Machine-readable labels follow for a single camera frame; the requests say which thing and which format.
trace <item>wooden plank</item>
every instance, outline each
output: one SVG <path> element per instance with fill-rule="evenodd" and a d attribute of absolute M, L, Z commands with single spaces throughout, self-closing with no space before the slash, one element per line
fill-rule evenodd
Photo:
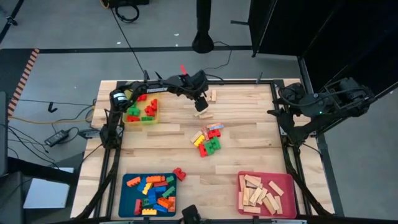
<path fill-rule="evenodd" d="M 277 194 L 279 194 L 279 196 L 282 196 L 282 195 L 284 194 L 284 191 L 283 191 L 282 189 L 280 189 L 280 188 L 278 187 L 278 185 L 276 185 L 273 181 L 270 181 L 270 182 L 268 183 L 268 185 L 269 185 L 272 189 L 274 189 L 275 192 L 276 192 Z"/>

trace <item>power adapter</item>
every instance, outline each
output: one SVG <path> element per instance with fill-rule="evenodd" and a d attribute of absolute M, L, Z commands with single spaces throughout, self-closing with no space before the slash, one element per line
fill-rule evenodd
<path fill-rule="evenodd" d="M 68 131 L 61 130 L 55 133 L 53 136 L 49 137 L 48 139 L 44 140 L 46 145 L 53 147 L 54 145 L 58 144 L 60 141 L 66 139 L 69 136 Z"/>

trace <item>wooden block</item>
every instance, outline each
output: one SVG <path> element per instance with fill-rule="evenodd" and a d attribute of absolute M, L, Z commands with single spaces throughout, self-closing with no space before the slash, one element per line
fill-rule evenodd
<path fill-rule="evenodd" d="M 246 181 L 246 186 L 247 186 L 247 187 L 254 187 L 254 188 L 257 188 L 256 185 L 250 183 L 249 181 Z"/>
<path fill-rule="evenodd" d="M 192 136 L 191 142 L 194 143 L 201 135 L 202 135 L 202 132 L 198 131 L 194 136 Z"/>
<path fill-rule="evenodd" d="M 221 125 L 221 123 L 209 124 L 208 126 L 206 126 L 206 128 L 211 128 L 211 127 L 219 126 L 219 125 Z"/>
<path fill-rule="evenodd" d="M 259 203 L 260 205 L 262 205 L 262 199 L 264 199 L 267 195 L 267 189 L 263 188 L 261 189 L 261 194 L 259 196 L 259 198 L 257 199 L 257 203 Z"/>
<path fill-rule="evenodd" d="M 246 188 L 245 186 L 245 181 L 244 181 L 244 176 L 243 175 L 239 175 L 239 184 L 241 186 L 241 191 L 243 192 L 243 190 Z"/>
<path fill-rule="evenodd" d="M 282 204 L 280 203 L 280 196 L 275 196 L 275 201 L 276 201 L 276 203 L 278 203 L 278 206 L 279 206 L 279 209 L 276 210 L 276 213 L 277 214 L 283 214 Z"/>
<path fill-rule="evenodd" d="M 212 90 L 211 91 L 211 101 L 215 102 L 217 100 L 217 91 L 216 90 Z"/>
<path fill-rule="evenodd" d="M 206 112 L 207 112 L 207 108 L 204 109 L 203 111 L 200 111 L 200 112 L 195 113 L 194 116 L 195 116 L 195 117 L 199 117 L 199 115 L 204 114 L 204 113 L 206 113 Z"/>
<path fill-rule="evenodd" d="M 249 212 L 249 213 L 261 213 L 261 208 L 260 207 L 253 207 L 253 206 L 244 206 L 243 207 L 244 212 Z"/>
<path fill-rule="evenodd" d="M 212 118 L 212 114 L 201 114 L 199 115 L 199 119 L 207 119 L 207 118 Z"/>
<path fill-rule="evenodd" d="M 274 196 L 272 196 L 271 193 L 268 193 L 266 195 L 266 197 L 268 198 L 269 202 L 271 203 L 272 207 L 274 208 L 274 210 L 278 210 L 279 209 L 279 205 L 278 203 L 275 201 Z"/>
<path fill-rule="evenodd" d="M 278 187 L 273 181 L 270 181 L 268 185 L 275 190 L 279 194 L 279 196 L 282 196 L 284 194 L 284 191 Z"/>
<path fill-rule="evenodd" d="M 253 193 L 253 195 L 251 196 L 251 198 L 249 199 L 249 201 L 250 201 L 251 203 L 256 204 L 257 199 L 260 197 L 261 192 L 262 192 L 261 188 L 257 188 L 257 189 L 254 191 L 254 193 Z"/>
<path fill-rule="evenodd" d="M 244 176 L 244 179 L 249 181 L 250 183 L 254 184 L 256 187 L 260 186 L 260 184 L 261 184 L 257 179 L 255 179 L 252 176 L 249 176 L 247 174 Z"/>
<path fill-rule="evenodd" d="M 243 209 L 243 192 L 238 193 L 238 209 Z"/>
<path fill-rule="evenodd" d="M 264 202 L 264 205 L 266 206 L 266 208 L 268 209 L 269 213 L 271 213 L 271 215 L 275 214 L 275 209 L 274 207 L 271 205 L 270 201 L 268 200 L 268 198 L 264 198 L 262 199 L 262 202 Z"/>
<path fill-rule="evenodd" d="M 243 205 L 249 205 L 249 189 L 243 189 Z"/>

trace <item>yellow lego brick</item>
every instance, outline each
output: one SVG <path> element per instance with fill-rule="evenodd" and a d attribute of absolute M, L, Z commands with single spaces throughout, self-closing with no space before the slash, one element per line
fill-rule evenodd
<path fill-rule="evenodd" d="M 200 143 L 202 143 L 205 140 L 205 136 L 201 135 L 199 138 L 193 143 L 196 147 L 199 147 Z"/>
<path fill-rule="evenodd" d="M 142 209 L 142 215 L 156 215 L 157 210 L 153 208 L 144 208 Z"/>
<path fill-rule="evenodd" d="M 154 184 L 154 183 L 147 183 L 147 184 L 145 185 L 144 190 L 142 191 L 142 193 L 143 193 L 144 195 L 147 195 L 147 194 L 148 194 L 148 190 L 152 187 L 153 184 Z"/>

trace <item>black stand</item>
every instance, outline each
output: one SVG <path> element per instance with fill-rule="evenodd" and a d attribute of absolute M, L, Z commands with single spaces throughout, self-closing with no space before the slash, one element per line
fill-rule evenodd
<path fill-rule="evenodd" d="M 75 173 L 37 165 L 20 159 L 8 157 L 8 173 L 18 172 L 30 177 L 76 185 L 78 176 Z"/>

